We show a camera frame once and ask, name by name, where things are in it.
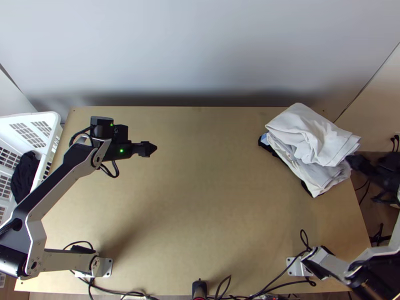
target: white towel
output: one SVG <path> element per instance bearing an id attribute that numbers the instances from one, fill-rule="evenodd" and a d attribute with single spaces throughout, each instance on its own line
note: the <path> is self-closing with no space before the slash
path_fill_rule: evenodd
<path id="1" fill-rule="evenodd" d="M 360 146 L 359 136 L 342 130 L 307 106 L 296 103 L 265 127 L 266 140 L 313 197 L 348 179 L 344 160 Z"/>
<path id="2" fill-rule="evenodd" d="M 289 158 L 305 164 L 336 167 L 360 146 L 359 136 L 338 128 L 301 103 L 293 104 L 265 127 L 290 148 Z"/>

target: wooden table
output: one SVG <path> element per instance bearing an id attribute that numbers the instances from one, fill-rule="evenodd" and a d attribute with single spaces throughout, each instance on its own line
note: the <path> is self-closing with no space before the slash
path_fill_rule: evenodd
<path id="1" fill-rule="evenodd" d="M 114 259 L 112 276 L 96 284 L 153 295 L 189 295 L 208 281 L 211 294 L 232 274 L 229 293 L 259 291 L 304 250 L 324 245 L 344 260 L 369 246 L 353 185 L 347 180 L 313 199 L 300 180 L 258 146 L 264 125 L 282 107 L 82 107 L 70 111 L 53 161 L 91 116 L 129 126 L 133 142 L 150 141 L 150 158 L 118 161 L 120 176 L 81 178 L 43 219 L 47 248 L 88 240 Z M 284 275 L 274 285 L 299 280 Z M 17 281 L 31 292 L 86 294 L 68 271 Z M 345 291 L 334 279 L 277 293 Z"/>

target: cable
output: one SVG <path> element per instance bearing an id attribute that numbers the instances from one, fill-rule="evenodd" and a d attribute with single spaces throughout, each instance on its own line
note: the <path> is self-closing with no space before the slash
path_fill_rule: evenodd
<path id="1" fill-rule="evenodd" d="M 396 152 L 399 151 L 399 143 L 400 143 L 400 137 L 398 134 L 394 135 L 395 140 L 397 141 L 397 148 L 396 148 Z"/>
<path id="2" fill-rule="evenodd" d="M 86 127 L 85 129 L 82 129 L 81 131 L 78 131 L 77 133 L 75 133 L 71 139 L 69 140 L 69 144 L 68 146 L 71 147 L 72 144 L 74 143 L 74 140 L 77 138 L 77 136 L 86 133 L 87 131 L 91 130 L 94 126 L 90 125 L 89 127 Z M 93 144 L 93 140 L 91 139 L 90 135 L 88 134 L 89 138 L 90 138 L 90 142 Z"/>
<path id="3" fill-rule="evenodd" d="M 283 288 L 286 286 L 291 286 L 291 285 L 296 285 L 296 284 L 303 284 L 303 283 L 308 283 L 310 286 L 315 287 L 317 286 L 317 283 L 315 281 L 310 280 L 310 278 L 308 276 L 305 277 L 305 280 L 298 280 L 298 281 L 291 281 L 291 282 L 287 282 L 287 283 L 283 283 L 277 286 L 274 286 L 270 289 L 267 289 L 264 291 L 263 294 L 267 294 L 269 292 L 272 292 L 273 290 L 279 289 L 279 288 Z"/>
<path id="4" fill-rule="evenodd" d="M 225 293 L 227 292 L 229 286 L 231 285 L 231 278 L 232 278 L 232 275 L 229 275 L 229 276 L 225 277 L 225 278 L 218 284 L 218 287 L 216 288 L 214 300 L 221 300 L 221 299 L 224 297 L 224 295 L 225 295 Z M 224 282 L 227 281 L 227 280 L 228 280 L 228 283 L 226 284 L 225 289 L 223 290 L 221 296 L 218 296 L 218 294 L 220 293 L 220 288 L 221 288 L 221 286 L 222 286 L 222 285 L 224 284 Z"/>
<path id="5" fill-rule="evenodd" d="M 103 163 L 100 164 L 100 169 L 107 174 L 107 176 L 110 176 L 111 178 L 117 178 L 120 175 L 120 170 L 118 169 L 117 163 L 115 160 L 113 160 L 112 162 L 112 166 L 114 167 L 114 171 L 115 171 L 115 175 L 113 175 L 109 168 L 107 168 Z"/>
<path id="6" fill-rule="evenodd" d="M 370 180 L 367 179 L 366 182 L 365 182 L 362 186 L 360 186 L 359 188 L 356 188 L 355 191 L 361 190 L 363 187 L 365 187 L 365 186 L 367 185 L 367 183 L 368 183 L 369 181 L 370 181 Z"/>
<path id="7" fill-rule="evenodd" d="M 262 290 L 260 290 L 259 292 L 251 295 L 250 297 L 248 297 L 249 299 L 254 299 L 258 296 L 264 295 L 272 290 L 275 290 L 277 288 L 281 288 L 281 287 L 285 287 L 285 286 L 289 286 L 289 285 L 294 285 L 294 284 L 302 284 L 302 283 L 308 283 L 310 286 L 315 287 L 317 284 L 310 280 L 308 277 L 305 278 L 305 280 L 299 280 L 299 281 L 292 281 L 292 282 L 288 282 L 288 283 L 284 283 L 278 286 L 275 286 L 273 288 L 270 288 L 270 285 L 272 285 L 275 281 L 277 281 L 283 274 L 286 273 L 286 271 L 295 263 L 295 261 L 301 257 L 303 254 L 311 251 L 311 247 L 309 246 L 309 237 L 307 236 L 307 233 L 304 229 L 300 230 L 300 239 L 303 242 L 304 246 L 305 246 L 305 250 L 300 252 L 299 254 L 297 254 L 294 259 L 292 260 L 292 262 L 278 275 L 276 276 L 270 283 L 268 283 L 266 286 L 264 286 L 262 288 Z"/>
<path id="8" fill-rule="evenodd" d="M 12 220 L 10 223 L 6 224 L 0 230 L 0 237 L 11 229 L 14 229 L 14 228 L 16 229 L 16 228 L 21 228 L 21 227 L 22 227 L 22 220 L 19 218 L 15 218 L 14 220 Z"/>
<path id="9" fill-rule="evenodd" d="M 305 249 L 307 251 L 311 251 L 312 249 L 309 246 L 309 237 L 307 236 L 307 233 L 306 233 L 306 231 L 304 229 L 300 230 L 300 239 L 303 242 L 303 245 L 305 246 Z"/>
<path id="10" fill-rule="evenodd" d="M 66 245 L 64 248 L 62 248 L 62 250 L 67 249 L 69 246 L 76 245 L 76 244 L 82 244 L 82 243 L 88 244 L 89 247 L 90 247 L 90 249 L 94 250 L 93 245 L 92 245 L 90 242 L 88 242 L 87 240 L 78 240 L 78 241 L 74 241 L 74 242 L 69 243 L 68 245 Z"/>
<path id="11" fill-rule="evenodd" d="M 94 281 L 95 281 L 95 278 L 94 278 L 94 277 L 93 277 L 93 278 L 90 278 L 89 284 L 87 285 L 87 293 L 88 293 L 88 295 L 89 295 L 90 300 L 94 300 L 94 299 L 93 299 L 93 296 L 92 296 L 92 292 L 91 292 L 91 287 L 92 287 L 92 284 L 93 284 Z"/>
<path id="12" fill-rule="evenodd" d="M 395 152 L 395 138 L 391 137 L 390 138 L 391 142 L 393 143 L 393 148 L 391 149 L 392 152 Z"/>
<path id="13" fill-rule="evenodd" d="M 363 202 L 364 198 L 366 197 L 366 195 L 368 194 L 368 190 L 370 189 L 370 185 L 371 185 L 371 181 L 368 183 L 368 186 L 366 187 L 365 193 L 362 196 L 361 200 L 359 201 L 358 205 L 361 205 L 361 203 Z"/>
<path id="14" fill-rule="evenodd" d="M 82 244 L 82 243 L 88 244 L 90 249 L 94 250 L 93 245 L 90 242 L 88 242 L 87 240 L 78 240 L 78 241 L 74 241 L 72 243 L 69 243 L 68 245 L 66 245 L 63 248 L 63 250 L 66 250 L 68 247 L 70 247 L 72 245 Z M 73 270 L 69 270 L 69 271 L 72 274 L 75 275 L 75 272 Z M 149 300 L 159 300 L 154 296 L 147 295 L 147 294 L 145 294 L 143 292 L 140 292 L 140 291 L 132 290 L 132 291 L 124 292 L 124 291 L 117 291 L 117 290 L 112 290 L 112 289 L 107 289 L 107 288 L 103 288 L 103 287 L 97 286 L 97 285 L 95 285 L 95 278 L 94 277 L 90 278 L 89 281 L 87 281 L 87 280 L 85 280 L 83 278 L 80 278 L 80 277 L 76 277 L 76 278 L 78 278 L 80 281 L 82 281 L 83 283 L 85 283 L 87 285 L 87 293 L 89 295 L 90 300 L 93 300 L 93 295 L 92 295 L 92 291 L 91 291 L 92 288 L 96 289 L 96 290 L 99 290 L 99 291 L 102 291 L 102 292 L 105 292 L 105 293 L 108 293 L 108 294 L 120 295 L 120 296 L 122 296 L 122 299 L 125 296 L 137 296 L 137 297 L 146 297 Z"/>

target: white laundry basket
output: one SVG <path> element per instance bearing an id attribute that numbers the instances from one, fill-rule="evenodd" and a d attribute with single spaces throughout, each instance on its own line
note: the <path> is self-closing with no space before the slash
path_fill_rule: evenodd
<path id="1" fill-rule="evenodd" d="M 34 151 L 40 158 L 31 191 L 49 175 L 63 132 L 60 120 L 53 111 L 0 117 L 0 225 L 17 206 L 10 184 L 21 155 Z"/>

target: black cloth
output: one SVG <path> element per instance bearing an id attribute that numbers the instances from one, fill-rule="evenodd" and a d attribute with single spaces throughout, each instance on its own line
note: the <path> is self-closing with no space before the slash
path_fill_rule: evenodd
<path id="1" fill-rule="evenodd" d="M 33 151 L 21 156 L 11 178 L 11 191 L 16 203 L 19 204 L 31 192 L 39 162 Z"/>
<path id="2" fill-rule="evenodd" d="M 288 165 L 282 160 L 282 158 L 279 157 L 279 155 L 275 152 L 275 150 L 270 145 L 266 145 L 263 142 L 261 142 L 261 137 L 262 136 L 260 136 L 259 139 L 258 139 L 258 145 L 260 147 L 264 148 L 265 150 L 267 150 L 269 153 L 271 153 L 273 157 L 278 158 L 286 167 L 288 167 Z M 301 180 L 301 186 L 312 197 L 309 189 L 307 188 L 306 183 L 303 180 Z"/>

